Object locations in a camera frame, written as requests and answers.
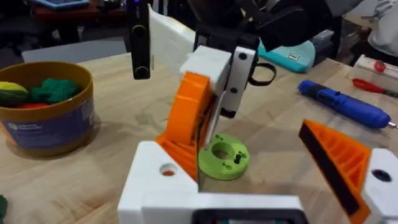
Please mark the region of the finger of the white orange right gripper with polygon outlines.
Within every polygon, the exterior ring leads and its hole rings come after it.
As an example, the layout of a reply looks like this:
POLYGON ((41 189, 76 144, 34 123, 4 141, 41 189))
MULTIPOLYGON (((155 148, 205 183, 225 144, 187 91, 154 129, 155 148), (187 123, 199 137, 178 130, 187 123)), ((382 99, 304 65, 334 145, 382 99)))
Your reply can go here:
POLYGON ((214 105, 213 97, 224 95, 232 54, 199 46, 182 63, 183 79, 170 110, 164 137, 179 144, 191 144, 200 116, 214 105))

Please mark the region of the bare white left gripper left finger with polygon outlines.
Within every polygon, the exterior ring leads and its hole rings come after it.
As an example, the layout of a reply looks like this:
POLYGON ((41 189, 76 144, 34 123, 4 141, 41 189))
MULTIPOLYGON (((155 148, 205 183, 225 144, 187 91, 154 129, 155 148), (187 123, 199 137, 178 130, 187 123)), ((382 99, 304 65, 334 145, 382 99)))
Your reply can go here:
POLYGON ((190 223, 198 184, 156 142, 136 149, 118 204, 119 223, 190 223))

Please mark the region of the white orange left gripper right finger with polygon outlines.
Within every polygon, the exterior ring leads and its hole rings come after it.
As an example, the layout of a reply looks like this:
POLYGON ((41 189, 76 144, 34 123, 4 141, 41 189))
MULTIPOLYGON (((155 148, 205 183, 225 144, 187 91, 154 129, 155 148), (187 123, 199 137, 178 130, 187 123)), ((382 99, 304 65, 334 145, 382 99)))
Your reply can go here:
POLYGON ((397 156, 305 119, 298 134, 350 223, 397 223, 397 156))

